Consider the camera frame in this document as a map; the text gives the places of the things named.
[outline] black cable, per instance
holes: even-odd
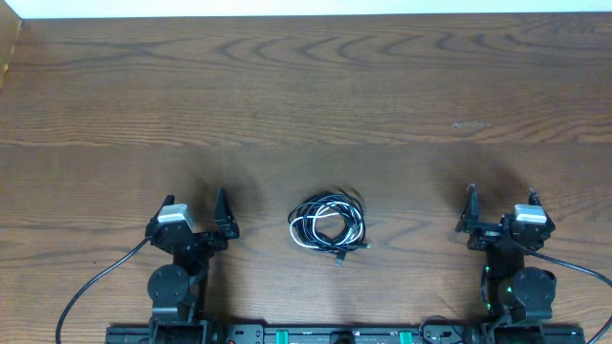
[[[339,215],[344,220],[344,229],[331,238],[317,230],[317,220],[333,215]],[[346,193],[317,194],[292,210],[287,221],[292,237],[298,245],[315,252],[336,254],[337,265],[342,264],[346,252],[369,247],[363,243],[363,206],[359,200]]]
[[[453,331],[453,332],[455,332],[455,334],[457,334],[457,335],[458,335],[458,336],[461,338],[461,340],[458,340],[458,341],[456,341],[456,342],[454,342],[454,343],[451,343],[451,344],[461,344],[461,343],[463,343],[463,335],[462,335],[461,333],[459,333],[459,331],[457,330],[457,328],[456,328],[456,327],[454,327],[454,325],[452,325],[452,323],[450,323],[450,320],[446,319],[446,318],[445,318],[445,317],[443,317],[442,315],[432,315],[432,316],[429,316],[427,319],[425,319],[425,320],[424,320],[424,321],[421,323],[421,326],[419,326],[419,336],[421,337],[421,339],[423,339],[423,342],[424,342],[424,343],[426,343],[426,344],[433,344],[433,343],[431,343],[429,340],[425,339],[425,336],[424,336],[424,331],[423,331],[423,326],[424,326],[424,325],[425,325],[427,322],[429,322],[429,320],[431,320],[431,319],[433,319],[433,318],[439,318],[439,319],[443,319],[444,321],[446,321],[446,322],[448,323],[448,325],[449,325],[449,326],[452,328],[452,331]]]
[[[130,259],[136,252],[139,251],[139,249],[141,249],[148,241],[150,238],[144,238],[144,240],[141,241],[140,244],[138,244],[136,247],[134,247],[134,249],[132,249],[129,253],[127,253],[125,255],[125,257],[121,258],[118,260],[117,263],[113,264],[112,266],[106,268],[103,272],[99,273],[98,275],[96,275],[96,277],[92,278],[89,282],[87,282],[83,288],[81,288],[76,295],[73,297],[72,300],[70,300],[70,302],[68,303],[68,305],[66,306],[66,308],[64,309],[64,312],[61,314],[61,316],[59,317],[59,321],[57,321],[57,327],[55,328],[55,344],[61,344],[61,327],[62,325],[64,325],[64,320],[66,320],[66,315],[68,315],[68,312],[70,311],[70,309],[73,307],[73,305],[75,304],[75,302],[78,300],[78,298],[89,288],[91,287],[94,283],[96,283],[98,281],[98,279],[104,277],[105,274],[107,274],[108,272],[112,271],[113,269],[115,269],[116,267],[120,266],[121,264],[123,264],[126,260]]]
[[[566,267],[569,269],[574,269],[576,271],[580,271],[583,273],[586,273],[588,275],[591,275],[603,282],[605,282],[608,286],[610,286],[610,288],[612,288],[612,280],[610,280],[609,278],[605,277],[604,275],[600,274],[599,272],[593,271],[591,269],[587,269],[581,266],[578,266],[576,264],[572,264],[569,262],[565,262],[562,261],[560,259],[557,258],[553,258],[553,257],[549,257],[547,255],[541,254],[541,253],[537,253],[533,250],[530,250],[524,246],[522,246],[521,244],[519,244],[517,241],[515,241],[514,239],[512,239],[513,243],[520,248],[521,250],[523,250],[525,253],[529,254],[529,255],[533,255],[536,258],[545,260],[547,262],[550,263],[554,263],[557,265],[560,265],[562,267]],[[598,340],[600,340],[603,337],[603,334],[608,331],[608,329],[612,326],[612,316],[610,316],[610,318],[608,319],[608,321],[605,322],[605,324],[603,324],[603,327],[601,327],[601,329],[595,333],[595,335],[591,338],[591,340],[589,340],[586,344],[595,344]]]

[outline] wooden table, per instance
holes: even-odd
[[[468,319],[482,252],[453,232],[468,183],[497,221],[529,186],[557,223],[542,252],[612,275],[612,15],[26,21],[0,95],[0,341],[52,342],[74,293],[143,237],[164,196],[242,238],[213,259],[211,312],[269,323]],[[354,188],[372,248],[295,245],[305,197]],[[145,323],[146,247],[78,300],[66,343]],[[554,322],[612,312],[558,278]],[[602,342],[612,343],[609,334]]]

